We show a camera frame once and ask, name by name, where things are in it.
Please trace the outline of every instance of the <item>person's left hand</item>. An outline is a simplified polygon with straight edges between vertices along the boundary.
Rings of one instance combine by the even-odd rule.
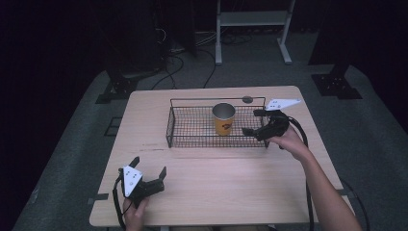
[[[123,201],[123,210],[126,222],[126,231],[141,231],[144,224],[144,211],[149,202],[149,197],[146,197],[138,208],[128,198]]]

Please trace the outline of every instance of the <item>wire basket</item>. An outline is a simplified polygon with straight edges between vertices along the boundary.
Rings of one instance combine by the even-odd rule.
[[[245,98],[170,99],[171,107],[168,114],[166,131],[168,147],[268,148],[267,141],[257,141],[255,138],[246,137],[242,133],[242,128],[258,129],[268,123],[267,117],[255,116],[253,114],[254,110],[265,108],[265,98],[249,97],[250,105],[237,106],[239,101],[241,101],[241,104],[243,101],[245,104],[248,103],[247,99],[248,98],[246,98],[246,100]],[[255,101],[258,101],[258,105],[253,105],[254,99],[257,99]],[[218,101],[230,103],[234,105],[236,109],[232,131],[228,136],[220,136],[216,133],[212,110]],[[184,106],[177,107],[174,104],[182,104]]]

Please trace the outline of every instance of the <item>wooden table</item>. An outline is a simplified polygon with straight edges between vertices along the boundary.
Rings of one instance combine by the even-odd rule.
[[[130,96],[89,222],[119,226],[112,197],[118,169],[140,156],[143,180],[167,167],[165,190],[150,198],[145,225],[228,225],[308,222],[305,175],[292,155],[271,143],[265,147],[168,147],[170,98],[298,98],[282,110],[302,125],[329,180],[342,189],[315,122],[297,87],[135,91]]]

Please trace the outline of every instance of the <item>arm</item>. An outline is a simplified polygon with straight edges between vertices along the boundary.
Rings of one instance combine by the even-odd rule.
[[[138,208],[128,198],[123,201],[123,210],[126,222],[126,231],[141,231],[143,230],[144,210],[149,202],[149,197],[146,197]]]
[[[292,126],[282,137],[273,137],[269,141],[291,152],[302,164],[323,230],[362,230],[351,209],[334,189],[315,156]]]

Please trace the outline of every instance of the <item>orange cup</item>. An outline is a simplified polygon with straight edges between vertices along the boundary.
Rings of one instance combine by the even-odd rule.
[[[216,133],[220,136],[228,136],[232,130],[235,107],[228,103],[219,103],[213,107],[213,116]]]

